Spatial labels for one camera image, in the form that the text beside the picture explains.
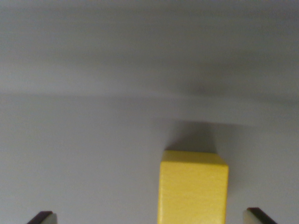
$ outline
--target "yellow block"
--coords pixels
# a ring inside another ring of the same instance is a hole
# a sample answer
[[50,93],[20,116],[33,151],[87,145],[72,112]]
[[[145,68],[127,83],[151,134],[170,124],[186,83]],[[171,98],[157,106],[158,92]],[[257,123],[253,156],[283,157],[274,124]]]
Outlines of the yellow block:
[[158,224],[225,224],[228,166],[213,153],[164,151]]

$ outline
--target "white surface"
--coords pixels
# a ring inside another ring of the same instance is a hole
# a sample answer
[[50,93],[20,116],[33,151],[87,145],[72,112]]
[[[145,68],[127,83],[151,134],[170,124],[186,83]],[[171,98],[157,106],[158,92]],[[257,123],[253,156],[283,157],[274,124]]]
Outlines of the white surface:
[[130,2],[1,1],[0,223],[156,223],[162,151],[202,121],[227,223],[296,223],[298,6]]
[[[1,223],[40,210],[56,212],[59,224],[156,223],[162,151],[200,125],[111,102],[1,97]],[[242,223],[250,206],[278,223],[299,219],[298,130],[212,126],[230,166],[227,223]]]

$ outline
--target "gray wall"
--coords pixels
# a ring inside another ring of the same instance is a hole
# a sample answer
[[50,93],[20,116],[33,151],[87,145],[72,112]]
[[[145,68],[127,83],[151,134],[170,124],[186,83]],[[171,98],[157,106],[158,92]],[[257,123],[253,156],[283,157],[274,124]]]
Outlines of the gray wall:
[[227,223],[295,223],[296,4],[83,6],[0,3],[0,222],[154,224],[163,150],[208,126]]

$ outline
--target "yellow cube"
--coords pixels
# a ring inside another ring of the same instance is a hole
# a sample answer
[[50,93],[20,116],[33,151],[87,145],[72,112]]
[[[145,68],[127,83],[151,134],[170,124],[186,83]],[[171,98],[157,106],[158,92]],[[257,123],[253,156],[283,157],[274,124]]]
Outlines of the yellow cube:
[[225,224],[228,166],[213,153],[164,151],[158,224]]

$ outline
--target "wooden block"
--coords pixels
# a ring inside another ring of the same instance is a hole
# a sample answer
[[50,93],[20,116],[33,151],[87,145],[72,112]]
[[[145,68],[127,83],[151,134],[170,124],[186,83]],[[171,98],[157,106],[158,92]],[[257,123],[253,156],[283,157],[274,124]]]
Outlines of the wooden block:
[[228,166],[213,153],[164,151],[158,224],[225,224]]

